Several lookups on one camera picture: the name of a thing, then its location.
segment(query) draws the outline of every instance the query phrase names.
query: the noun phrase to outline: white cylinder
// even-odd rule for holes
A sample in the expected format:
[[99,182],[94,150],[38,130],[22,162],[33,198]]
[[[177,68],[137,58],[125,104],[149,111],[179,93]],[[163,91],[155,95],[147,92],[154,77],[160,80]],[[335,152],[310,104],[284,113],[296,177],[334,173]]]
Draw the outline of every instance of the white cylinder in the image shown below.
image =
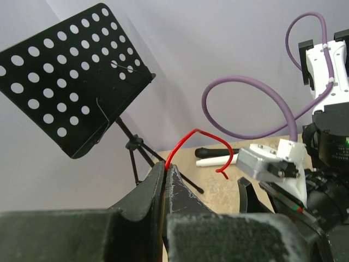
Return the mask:
[[[238,158],[238,154],[234,154],[233,160],[232,160],[232,162],[230,164],[231,165],[236,164],[236,159],[237,158]],[[200,159],[200,160],[196,161],[196,166],[224,165],[225,163],[227,163],[228,159],[229,159],[229,156]]]

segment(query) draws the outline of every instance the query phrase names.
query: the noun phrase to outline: red wire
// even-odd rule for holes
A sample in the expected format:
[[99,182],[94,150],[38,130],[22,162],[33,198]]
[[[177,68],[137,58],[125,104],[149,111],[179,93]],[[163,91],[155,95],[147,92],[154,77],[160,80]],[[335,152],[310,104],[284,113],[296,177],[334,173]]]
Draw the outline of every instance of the red wire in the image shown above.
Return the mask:
[[178,144],[171,150],[169,156],[167,157],[166,159],[166,162],[165,162],[165,171],[167,172],[169,167],[170,167],[170,164],[171,164],[171,160],[173,158],[173,156],[175,155],[175,153],[178,151],[178,149],[196,132],[199,132],[200,134],[203,134],[203,135],[206,135],[210,138],[213,138],[215,140],[218,140],[219,142],[223,143],[224,145],[226,145],[226,147],[228,148],[229,150],[229,159],[227,161],[227,163],[222,166],[221,168],[219,169],[216,169],[216,172],[217,173],[222,173],[224,175],[224,177],[226,179],[229,179],[229,177],[227,176],[227,174],[224,172],[224,170],[230,165],[231,161],[233,160],[233,156],[234,156],[234,153],[233,153],[233,149],[231,148],[231,146],[225,141],[223,140],[222,138],[219,138],[218,136],[215,136],[213,134],[210,134],[210,133],[207,133],[205,131],[202,131],[198,128],[195,128],[193,129],[192,131],[190,131],[187,135],[185,135],[185,137],[183,137],[179,142]]

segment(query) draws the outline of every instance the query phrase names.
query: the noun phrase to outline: curled red wire end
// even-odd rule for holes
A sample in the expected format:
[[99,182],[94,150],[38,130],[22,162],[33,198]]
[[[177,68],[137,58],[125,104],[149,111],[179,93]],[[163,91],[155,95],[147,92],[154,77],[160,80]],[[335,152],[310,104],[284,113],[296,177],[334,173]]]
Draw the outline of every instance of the curled red wire end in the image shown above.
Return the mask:
[[207,133],[205,131],[202,131],[198,128],[195,128],[193,129],[192,131],[190,131],[187,135],[185,135],[179,142],[178,144],[171,150],[169,156],[167,157],[166,159],[166,162],[165,162],[165,171],[167,172],[169,167],[170,167],[170,164],[171,164],[171,160],[173,158],[173,156],[175,155],[175,153],[178,151],[178,149],[196,132],[199,132],[205,136],[208,136],[210,138],[213,138],[221,143],[223,143],[229,150],[229,159],[227,161],[227,163],[222,166],[221,168],[219,169],[216,169],[216,172],[217,173],[222,173],[224,175],[224,177],[226,179],[229,179],[229,177],[227,176],[227,174],[224,172],[224,170],[230,165],[230,163],[232,162],[233,160],[233,156],[234,156],[234,153],[233,153],[233,149],[231,148],[231,146],[225,141],[223,140],[222,138],[219,138],[218,136],[215,136],[213,134],[210,134],[210,133]]

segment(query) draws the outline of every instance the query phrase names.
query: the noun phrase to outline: black music stand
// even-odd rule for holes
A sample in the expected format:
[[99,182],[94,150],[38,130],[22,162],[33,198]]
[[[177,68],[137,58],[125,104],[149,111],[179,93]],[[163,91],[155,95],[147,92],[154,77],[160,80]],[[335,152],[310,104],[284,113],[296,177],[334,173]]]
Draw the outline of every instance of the black music stand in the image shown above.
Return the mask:
[[84,156],[117,122],[130,139],[136,184],[133,150],[151,166],[144,148],[163,159],[119,116],[154,77],[101,3],[0,53],[0,91],[70,158]]

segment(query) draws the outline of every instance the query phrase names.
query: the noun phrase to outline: wooden table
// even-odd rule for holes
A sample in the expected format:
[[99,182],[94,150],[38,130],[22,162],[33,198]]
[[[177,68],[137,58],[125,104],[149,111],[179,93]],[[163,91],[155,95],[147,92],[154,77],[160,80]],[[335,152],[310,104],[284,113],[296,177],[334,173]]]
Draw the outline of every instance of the wooden table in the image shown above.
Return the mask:
[[[288,139],[288,136],[277,136],[274,138],[263,138],[258,140],[248,140],[230,143],[232,148],[248,147],[250,144],[267,145],[273,148],[278,148],[280,138]],[[225,148],[222,144],[205,146],[206,148]],[[230,165],[226,169],[226,173],[229,176],[229,180],[226,180],[222,174],[218,174],[215,170],[219,166],[197,167],[196,161],[198,160],[194,151],[198,147],[183,148],[173,157],[171,163],[176,164],[185,176],[190,178],[194,183],[200,186],[204,190],[204,194],[199,194],[191,185],[186,185],[197,195],[197,197],[205,203],[210,209],[216,213],[232,214],[239,212],[239,190],[237,180],[244,176],[235,165]],[[170,151],[159,152],[163,158],[166,159]],[[304,168],[310,168],[310,157],[304,158]],[[264,192],[258,185],[257,181],[247,177],[249,181],[254,185],[254,189],[258,198],[272,210],[272,206],[267,197],[267,193]],[[163,261],[167,261],[166,251],[164,249]]]

